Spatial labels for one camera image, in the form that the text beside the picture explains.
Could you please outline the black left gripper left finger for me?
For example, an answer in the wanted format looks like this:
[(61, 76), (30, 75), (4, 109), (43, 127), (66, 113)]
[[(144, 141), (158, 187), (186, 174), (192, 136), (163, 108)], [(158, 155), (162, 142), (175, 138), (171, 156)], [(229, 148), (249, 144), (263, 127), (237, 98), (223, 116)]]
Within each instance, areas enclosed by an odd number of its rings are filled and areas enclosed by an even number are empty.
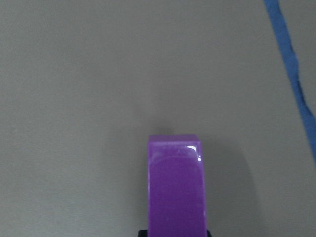
[(138, 231), (138, 237), (147, 237), (148, 236), (148, 230), (139, 230)]

